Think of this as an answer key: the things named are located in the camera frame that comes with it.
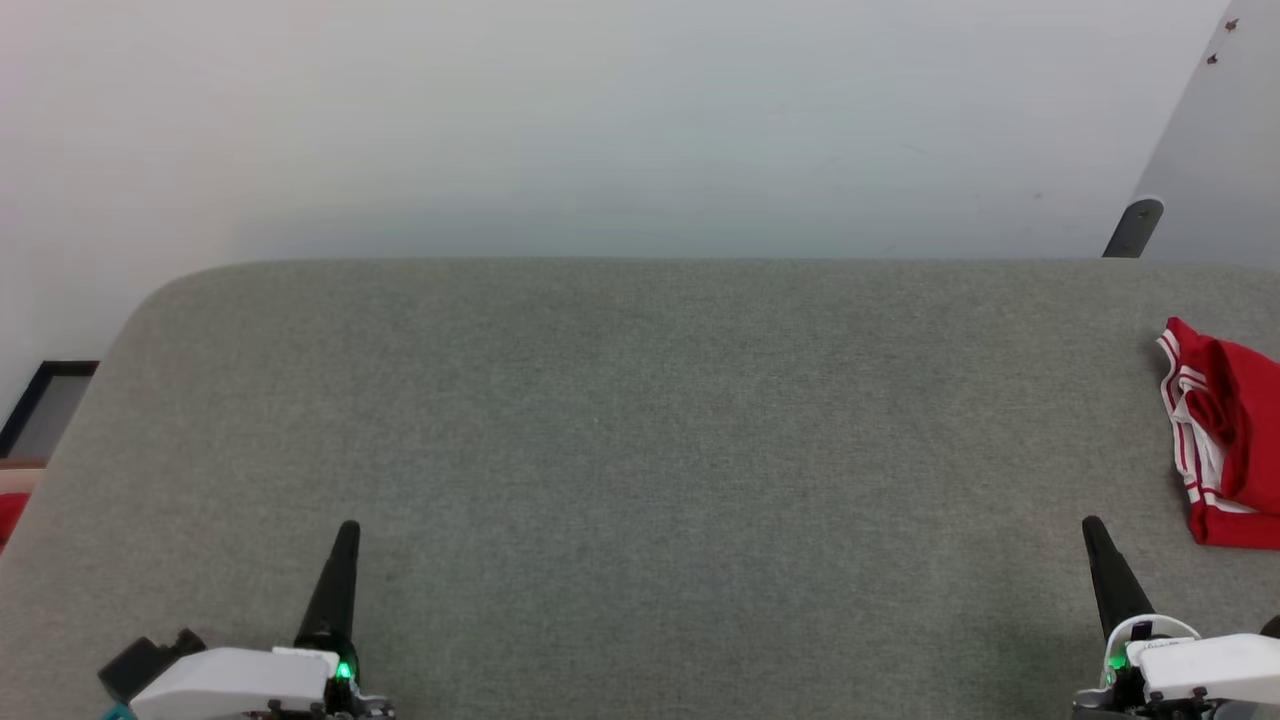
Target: white wall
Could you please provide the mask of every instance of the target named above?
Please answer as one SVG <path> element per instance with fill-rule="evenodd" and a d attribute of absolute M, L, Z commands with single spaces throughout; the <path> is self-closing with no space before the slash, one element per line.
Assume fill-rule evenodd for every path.
<path fill-rule="evenodd" d="M 10 0 L 0 407 L 349 255 L 1096 256 L 1226 0 Z"/>
<path fill-rule="evenodd" d="M 1165 202 L 1143 258 L 1280 270 L 1280 3 L 1234 0 L 1138 183 Z"/>

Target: red cloth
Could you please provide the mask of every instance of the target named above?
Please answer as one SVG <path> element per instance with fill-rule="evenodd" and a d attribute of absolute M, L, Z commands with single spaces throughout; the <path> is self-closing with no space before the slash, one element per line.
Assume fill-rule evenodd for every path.
<path fill-rule="evenodd" d="M 28 497 L 31 496 L 26 493 L 0 495 L 0 552 L 4 551 L 5 543 L 9 542 L 13 529 L 18 527 L 18 518 L 22 516 L 22 510 L 27 507 Z"/>
<path fill-rule="evenodd" d="M 1196 542 L 1280 550 L 1280 364 L 1178 318 L 1160 345 Z"/>

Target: gray panel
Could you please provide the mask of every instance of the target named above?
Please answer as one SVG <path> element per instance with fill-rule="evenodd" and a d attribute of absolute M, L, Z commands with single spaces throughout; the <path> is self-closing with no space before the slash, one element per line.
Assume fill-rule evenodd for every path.
<path fill-rule="evenodd" d="M 14 717 L 140 634 L 288 642 L 364 524 L 404 717 L 1065 717 L 1100 514 L 1160 611 L 1276 611 L 1198 547 L 1169 315 L 1280 356 L 1265 272 L 1134 261 L 406 261 L 195 275 L 133 316 L 0 556 Z"/>

